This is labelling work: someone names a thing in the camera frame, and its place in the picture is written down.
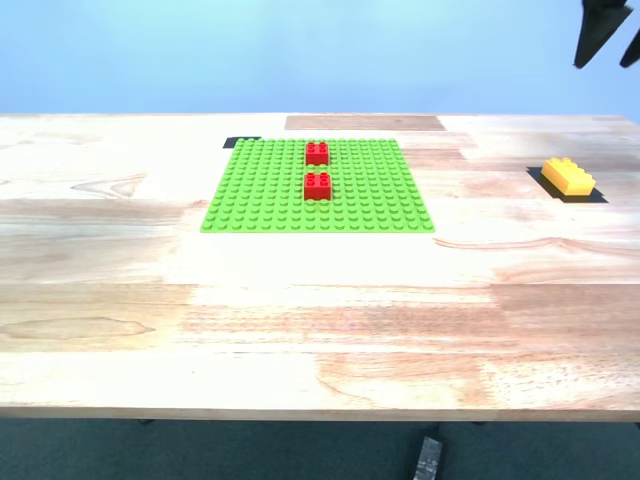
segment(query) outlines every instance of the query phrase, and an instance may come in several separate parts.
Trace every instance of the blue backdrop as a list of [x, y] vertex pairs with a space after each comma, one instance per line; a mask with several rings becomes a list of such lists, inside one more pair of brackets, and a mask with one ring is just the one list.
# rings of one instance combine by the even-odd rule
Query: blue backdrop
[[640, 65], [618, 66], [640, 10], [579, 71], [581, 11], [579, 0], [5, 2], [0, 111], [601, 113], [640, 121]]

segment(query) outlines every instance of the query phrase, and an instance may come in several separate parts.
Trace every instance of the table top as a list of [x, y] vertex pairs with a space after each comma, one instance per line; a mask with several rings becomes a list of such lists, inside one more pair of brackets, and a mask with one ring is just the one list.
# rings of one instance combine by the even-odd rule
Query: table top
[[[202, 234], [232, 136], [395, 138], [436, 233]], [[0, 415], [640, 421], [624, 118], [2, 116], [0, 167]]]

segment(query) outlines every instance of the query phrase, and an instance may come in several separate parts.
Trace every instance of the green baseplate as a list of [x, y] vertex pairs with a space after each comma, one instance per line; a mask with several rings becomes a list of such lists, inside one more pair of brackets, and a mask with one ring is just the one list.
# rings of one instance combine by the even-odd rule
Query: green baseplate
[[[308, 142], [329, 165], [305, 165]], [[332, 199], [303, 198], [308, 172], [331, 175]], [[422, 232], [435, 228], [395, 140], [238, 140], [201, 232]]]

